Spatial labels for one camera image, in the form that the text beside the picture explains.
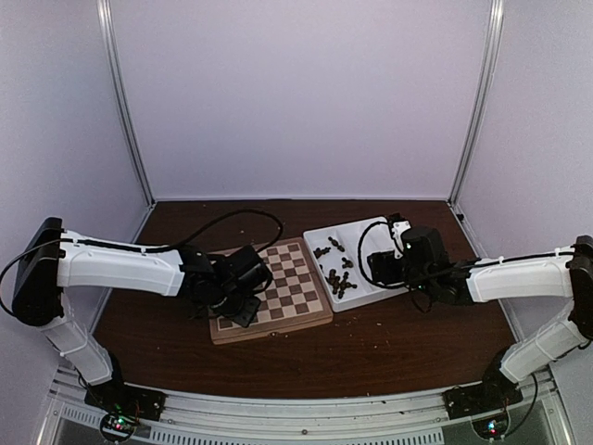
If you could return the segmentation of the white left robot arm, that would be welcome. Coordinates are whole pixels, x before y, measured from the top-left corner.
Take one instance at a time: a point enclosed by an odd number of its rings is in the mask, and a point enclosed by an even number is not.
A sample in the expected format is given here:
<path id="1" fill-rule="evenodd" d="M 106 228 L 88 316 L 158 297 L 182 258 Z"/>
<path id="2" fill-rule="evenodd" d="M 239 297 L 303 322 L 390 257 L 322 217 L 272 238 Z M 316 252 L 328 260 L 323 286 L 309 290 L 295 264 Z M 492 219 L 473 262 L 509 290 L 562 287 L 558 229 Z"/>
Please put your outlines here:
<path id="1" fill-rule="evenodd" d="M 96 286 L 186 298 L 247 327 L 259 309 L 259 293 L 272 283 L 259 253 L 252 246 L 207 253 L 188 240 L 164 246 L 117 243 L 66 230 L 61 219 L 48 218 L 6 265 L 17 274 L 12 300 L 1 307 L 44 332 L 98 398 L 123 412 L 133 402 L 132 389 L 122 383 L 116 358 L 76 320 L 65 290 Z"/>

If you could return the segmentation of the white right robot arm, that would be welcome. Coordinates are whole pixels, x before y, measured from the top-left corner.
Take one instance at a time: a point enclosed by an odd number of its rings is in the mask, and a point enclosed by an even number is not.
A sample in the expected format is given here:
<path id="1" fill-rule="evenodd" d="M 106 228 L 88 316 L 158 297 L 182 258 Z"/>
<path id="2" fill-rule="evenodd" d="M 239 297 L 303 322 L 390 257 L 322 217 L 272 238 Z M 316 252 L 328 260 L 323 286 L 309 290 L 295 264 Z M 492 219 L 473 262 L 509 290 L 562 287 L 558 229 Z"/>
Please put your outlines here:
<path id="1" fill-rule="evenodd" d="M 475 389 L 475 401 L 494 409 L 511 388 L 534 371 L 592 340 L 592 238 L 551 252 L 453 263 L 432 227 L 387 224 L 398 262 L 393 282 L 372 280 L 384 289 L 418 290 L 431 302 L 469 306 L 491 300 L 563 298 L 564 308 L 534 334 L 502 351 Z"/>

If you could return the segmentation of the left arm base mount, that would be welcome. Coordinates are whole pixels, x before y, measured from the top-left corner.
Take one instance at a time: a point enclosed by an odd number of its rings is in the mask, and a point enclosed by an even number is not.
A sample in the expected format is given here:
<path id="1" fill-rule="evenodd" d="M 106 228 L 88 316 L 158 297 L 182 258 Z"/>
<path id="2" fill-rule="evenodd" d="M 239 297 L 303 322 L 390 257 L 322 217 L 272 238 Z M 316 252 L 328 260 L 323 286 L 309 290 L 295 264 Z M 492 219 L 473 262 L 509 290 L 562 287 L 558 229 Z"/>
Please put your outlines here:
<path id="1" fill-rule="evenodd" d="M 126 384 L 120 368 L 102 384 L 86 384 L 84 402 L 106 413 L 120 414 L 132 420 L 158 421 L 164 409 L 166 394 L 159 390 Z"/>

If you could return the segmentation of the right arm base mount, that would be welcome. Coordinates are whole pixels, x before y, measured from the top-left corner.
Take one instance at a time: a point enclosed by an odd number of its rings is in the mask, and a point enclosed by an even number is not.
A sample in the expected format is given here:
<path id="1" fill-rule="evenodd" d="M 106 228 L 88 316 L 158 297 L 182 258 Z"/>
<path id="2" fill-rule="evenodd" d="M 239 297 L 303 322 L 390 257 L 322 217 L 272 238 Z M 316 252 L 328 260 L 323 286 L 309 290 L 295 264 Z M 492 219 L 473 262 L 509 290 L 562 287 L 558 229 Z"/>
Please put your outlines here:
<path id="1" fill-rule="evenodd" d="M 443 393 L 450 420 L 488 413 L 519 403 L 524 396 L 518 384 L 500 370 L 487 370 L 480 383 L 454 387 Z"/>

